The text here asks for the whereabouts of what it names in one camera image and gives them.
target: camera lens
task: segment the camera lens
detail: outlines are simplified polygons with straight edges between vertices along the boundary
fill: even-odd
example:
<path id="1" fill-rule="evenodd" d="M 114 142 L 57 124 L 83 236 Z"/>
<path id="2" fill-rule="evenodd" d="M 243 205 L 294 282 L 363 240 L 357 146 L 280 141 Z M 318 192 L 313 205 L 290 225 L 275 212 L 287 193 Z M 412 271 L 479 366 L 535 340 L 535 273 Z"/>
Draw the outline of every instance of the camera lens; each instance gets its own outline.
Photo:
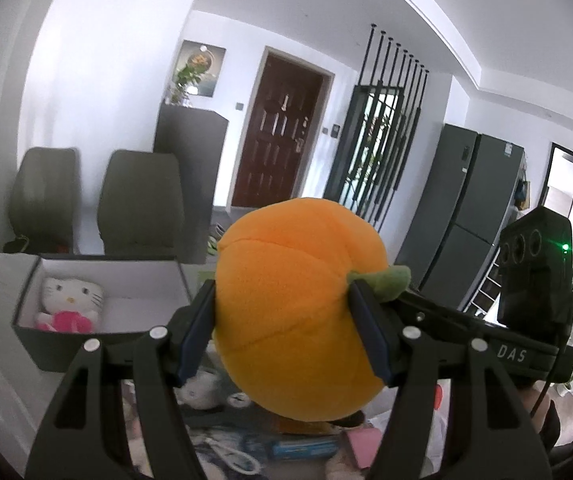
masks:
<path id="1" fill-rule="evenodd" d="M 525 257 L 525 237 L 523 235 L 516 236 L 513 241 L 513 261 L 519 264 Z"/>
<path id="2" fill-rule="evenodd" d="M 506 265 L 509 262 L 509 254 L 511 253 L 511 248 L 509 244 L 502 244 L 500 248 L 500 265 Z"/>
<path id="3" fill-rule="evenodd" d="M 531 256 L 538 256 L 542 249 L 542 235 L 538 229 L 534 229 L 529 236 L 529 251 Z"/>

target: white cord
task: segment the white cord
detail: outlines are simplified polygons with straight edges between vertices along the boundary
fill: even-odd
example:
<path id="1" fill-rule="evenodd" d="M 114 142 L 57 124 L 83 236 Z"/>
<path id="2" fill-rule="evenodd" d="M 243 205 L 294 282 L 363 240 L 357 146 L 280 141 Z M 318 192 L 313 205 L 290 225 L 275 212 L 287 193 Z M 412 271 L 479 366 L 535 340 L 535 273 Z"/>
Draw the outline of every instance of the white cord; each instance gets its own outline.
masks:
<path id="1" fill-rule="evenodd" d="M 209 444 L 209 446 L 211 446 L 211 449 L 213 449 L 215 454 L 217 454 L 218 457 L 220 457 L 224 461 L 224 463 L 226 463 L 234 471 L 237 471 L 240 474 L 248 476 L 259 475 L 260 472 L 262 471 L 262 464 L 260 464 L 260 462 L 255 458 L 253 458 L 250 454 L 245 453 L 244 451 L 240 451 L 239 449 L 233 449 L 231 447 L 225 446 L 224 444 L 221 444 L 220 442 L 211 437 L 207 437 L 204 440 L 204 442 Z M 249 464 L 252 466 L 252 469 L 251 470 L 242 469 L 231 459 L 231 455 L 237 455 L 243 457 L 244 460 L 249 462 Z"/>

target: open box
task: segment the open box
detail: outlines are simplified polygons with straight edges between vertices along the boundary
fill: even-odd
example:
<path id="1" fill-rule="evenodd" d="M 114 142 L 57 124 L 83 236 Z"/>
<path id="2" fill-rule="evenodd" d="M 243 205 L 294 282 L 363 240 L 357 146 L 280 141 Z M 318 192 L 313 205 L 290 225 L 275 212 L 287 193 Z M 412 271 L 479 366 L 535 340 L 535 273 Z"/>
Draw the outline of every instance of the open box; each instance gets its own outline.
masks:
<path id="1" fill-rule="evenodd" d="M 38 330 L 45 278 L 78 279 L 97 283 L 104 303 L 96 333 L 75 334 Z M 190 303 L 186 281 L 174 259 L 129 260 L 106 256 L 44 256 L 36 261 L 20 295 L 12 326 L 20 342 L 47 372 L 65 372 L 89 338 L 106 344 L 137 339 L 166 325 L 175 311 Z"/>

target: refrigerator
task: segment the refrigerator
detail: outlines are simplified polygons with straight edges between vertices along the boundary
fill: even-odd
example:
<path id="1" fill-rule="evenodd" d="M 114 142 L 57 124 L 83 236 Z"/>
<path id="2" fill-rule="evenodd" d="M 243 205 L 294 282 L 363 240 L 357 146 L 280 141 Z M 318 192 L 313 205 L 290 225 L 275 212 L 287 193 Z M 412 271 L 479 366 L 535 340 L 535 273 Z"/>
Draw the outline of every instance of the refrigerator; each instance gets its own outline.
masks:
<path id="1" fill-rule="evenodd" d="M 436 303 L 461 309 L 495 255 L 515 212 L 524 150 L 505 140 L 446 124 L 397 264 L 411 286 Z"/>

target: plush cat face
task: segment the plush cat face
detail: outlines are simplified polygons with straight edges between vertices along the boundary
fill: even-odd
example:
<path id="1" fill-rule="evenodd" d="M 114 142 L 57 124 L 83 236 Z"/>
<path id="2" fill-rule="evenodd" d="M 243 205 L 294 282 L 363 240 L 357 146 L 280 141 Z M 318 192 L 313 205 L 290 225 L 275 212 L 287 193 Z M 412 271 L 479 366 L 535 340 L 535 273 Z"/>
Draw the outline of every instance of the plush cat face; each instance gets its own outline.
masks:
<path id="1" fill-rule="evenodd" d="M 82 280 L 47 278 L 42 286 L 42 305 L 49 314 L 98 312 L 103 300 L 104 292 L 100 285 Z"/>

